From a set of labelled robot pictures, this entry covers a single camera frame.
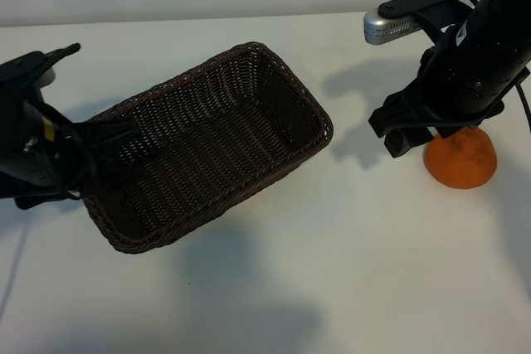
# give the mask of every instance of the yellow sticker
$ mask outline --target yellow sticker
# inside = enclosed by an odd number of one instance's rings
[[[44,123],[44,138],[51,142],[56,141],[56,128],[53,127],[53,123],[44,116],[42,122]]]

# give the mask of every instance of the brown wicker basket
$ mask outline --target brown wicker basket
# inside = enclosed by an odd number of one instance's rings
[[[266,46],[236,46],[93,120],[133,115],[110,191],[84,198],[119,251],[173,243],[280,180],[324,148],[333,127]]]

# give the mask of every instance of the white table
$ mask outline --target white table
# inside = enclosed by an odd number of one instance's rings
[[[74,120],[262,41],[335,127],[332,143],[287,178],[143,255],[114,251],[75,203],[24,212],[0,201],[0,352],[529,353],[531,137],[516,92],[484,123],[495,178],[446,188],[421,148],[391,159],[367,124],[413,79],[430,42],[417,33],[370,46],[362,20],[0,29],[2,61],[82,44],[45,91]]]

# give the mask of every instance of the orange fruit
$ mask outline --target orange fruit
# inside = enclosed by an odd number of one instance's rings
[[[427,145],[425,164],[437,181],[465,190],[489,181],[498,158],[487,133],[463,128],[449,138],[437,134]]]

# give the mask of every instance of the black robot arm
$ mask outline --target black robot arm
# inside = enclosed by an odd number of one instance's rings
[[[503,111],[503,97],[529,75],[531,31],[519,23],[528,20],[529,1],[480,0],[471,8],[459,0],[394,0],[378,8],[384,21],[413,18],[434,41],[417,78],[369,119],[393,157],[431,141],[429,127],[448,137]]]
[[[119,146],[134,134],[132,119],[75,124],[43,101],[53,65],[79,49],[34,51],[0,65],[0,198],[22,209],[101,189],[99,176],[112,172]]]

